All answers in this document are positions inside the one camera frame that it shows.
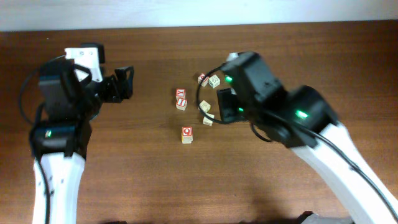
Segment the wooden block brown ball picture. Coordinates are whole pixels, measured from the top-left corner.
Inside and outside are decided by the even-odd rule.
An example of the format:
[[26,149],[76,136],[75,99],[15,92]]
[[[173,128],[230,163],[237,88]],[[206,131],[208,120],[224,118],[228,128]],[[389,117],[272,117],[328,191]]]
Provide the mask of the wooden block brown ball picture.
[[181,139],[183,144],[191,144],[193,141],[193,129],[191,126],[182,127]]

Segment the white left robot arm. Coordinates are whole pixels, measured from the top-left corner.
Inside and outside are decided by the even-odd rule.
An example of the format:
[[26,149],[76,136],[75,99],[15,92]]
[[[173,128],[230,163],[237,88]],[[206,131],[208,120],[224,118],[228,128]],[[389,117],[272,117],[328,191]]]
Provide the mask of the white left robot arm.
[[44,97],[29,133],[34,158],[33,223],[76,223],[78,191],[85,169],[90,122],[105,103],[133,94],[134,68],[117,68],[106,77],[104,45],[84,43],[41,65]]

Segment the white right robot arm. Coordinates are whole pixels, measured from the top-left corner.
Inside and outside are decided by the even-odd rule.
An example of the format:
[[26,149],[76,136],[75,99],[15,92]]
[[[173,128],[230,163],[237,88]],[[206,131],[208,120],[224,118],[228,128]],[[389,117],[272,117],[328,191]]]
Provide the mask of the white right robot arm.
[[231,54],[219,70],[231,86],[224,122],[249,121],[306,162],[352,223],[397,223],[397,199],[361,156],[347,128],[314,88],[287,91],[255,52]]

